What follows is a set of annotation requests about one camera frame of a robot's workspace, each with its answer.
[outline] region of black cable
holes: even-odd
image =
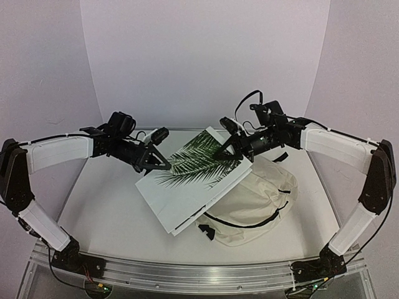
[[[136,134],[136,140],[138,139],[138,136],[140,135],[140,133],[143,133],[143,134],[144,134],[144,137],[146,137],[146,135],[147,135],[144,131],[139,131],[139,132],[137,132],[137,134]]]
[[[263,129],[263,126],[260,126],[259,128],[255,128],[254,125],[253,125],[249,120],[246,120],[246,121],[243,122],[243,127],[245,127],[244,125],[245,125],[246,123],[249,123],[249,125],[250,125],[250,126],[252,127],[252,129],[254,129],[255,131],[260,130],[260,129]]]
[[[270,113],[270,115],[279,116],[279,117],[284,117],[284,118],[288,118],[288,119],[290,119],[290,120],[298,120],[298,119],[307,120],[307,121],[309,121],[309,122],[311,122],[311,123],[315,123],[316,125],[321,126],[321,127],[322,127],[323,129],[325,129],[325,130],[328,130],[328,128],[327,128],[325,125],[319,123],[318,121],[311,120],[311,119],[309,119],[309,118],[305,118],[305,117],[293,117],[293,116],[289,116],[289,115],[285,115],[285,114],[277,114],[277,113],[273,113],[273,112]]]
[[[241,100],[241,102],[239,102],[239,104],[238,104],[238,106],[237,106],[237,108],[236,108],[236,110],[234,111],[234,119],[235,120],[237,120],[237,111],[238,111],[238,109],[239,109],[239,107],[241,107],[241,105],[247,100],[247,99],[249,99],[250,97],[252,97],[253,95],[255,95],[255,94],[259,94],[259,104],[263,104],[263,93],[260,91],[260,90],[254,90],[253,92],[251,92],[250,94],[248,94],[245,98],[243,98],[242,100]]]

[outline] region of white cable tie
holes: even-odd
[[[289,260],[288,263],[289,263],[289,270],[290,270],[291,273],[292,273],[292,275],[291,275],[291,278],[292,278],[292,290],[293,290],[293,291],[296,291],[296,287],[295,287],[295,278],[294,278],[294,271],[292,271],[292,269],[291,269],[291,261]]]

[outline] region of white curved wall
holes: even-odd
[[[79,0],[1,1],[0,40],[0,144],[101,124]],[[30,177],[37,201],[52,217],[82,166],[71,161]],[[0,206],[0,299],[15,298],[35,241]]]
[[[330,1],[81,0],[104,120],[138,126],[219,126],[254,89],[303,115]],[[239,119],[254,119],[248,106]]]
[[[399,2],[333,1],[319,70],[306,116],[331,128],[373,140],[390,140],[399,169]],[[316,157],[344,221],[365,176],[327,157]],[[399,187],[385,225],[364,250],[378,298],[398,298]],[[380,225],[377,217],[360,238]]]

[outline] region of cream cloth bag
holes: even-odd
[[[297,180],[291,173],[257,156],[252,172],[195,223],[211,240],[243,245],[275,227],[297,195]]]

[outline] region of wire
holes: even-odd
[[[239,102],[239,104],[238,104],[238,106],[237,106],[237,108],[235,109],[235,111],[234,111],[234,119],[235,120],[237,120],[237,111],[238,111],[238,109],[239,109],[239,107],[241,107],[241,105],[247,100],[247,99],[249,99],[250,97],[252,97],[253,95],[255,95],[255,94],[259,94],[259,104],[263,104],[263,93],[260,91],[260,90],[254,90],[253,92],[251,92],[250,94],[248,94],[245,98],[243,98],[242,100],[241,100],[241,102]]]
[[[83,269],[85,270],[85,274],[86,274],[87,280],[88,280],[89,282],[91,282],[91,283],[95,283],[95,282],[93,281],[92,277],[90,276],[89,269],[87,268],[86,264],[83,265]]]
[[[316,280],[316,281],[313,281],[313,282],[310,282],[310,283],[308,283],[308,284],[306,284],[306,285],[300,285],[300,286],[298,286],[298,287],[301,287],[301,290],[304,290],[304,289],[306,289],[306,288],[313,287],[316,283],[319,283],[319,282],[324,282],[324,278],[319,279],[319,280]],[[294,294],[291,293],[291,292],[286,292],[285,295],[286,295],[286,296],[289,296],[289,295],[294,295]]]
[[[139,131],[139,132],[137,132],[137,134],[136,134],[136,140],[138,139],[138,136],[140,135],[140,133],[143,133],[143,134],[144,134],[144,137],[147,136],[147,134],[146,134],[144,131]]]
[[[243,126],[244,126],[246,123],[249,123],[249,125],[250,125],[250,126],[252,127],[252,129],[254,129],[255,131],[264,128],[263,126],[260,126],[259,128],[255,128],[254,125],[253,125],[249,120],[244,121],[244,122],[243,122]]]
[[[290,295],[296,295],[296,294],[299,294],[299,293],[302,293],[304,290],[306,290],[307,288],[306,287],[304,287],[304,288],[301,288],[300,290],[298,290],[298,291],[293,291],[292,293],[286,293],[285,295],[286,296],[290,296]]]
[[[314,296],[315,292],[316,292],[317,290],[320,290],[320,288],[321,288],[322,286],[324,286],[329,280],[330,280],[330,279],[327,279],[327,280],[325,280],[323,283],[321,283],[320,285],[318,285],[317,288],[315,288],[314,291],[313,291],[313,293],[310,295],[309,299],[311,299],[311,298]]]

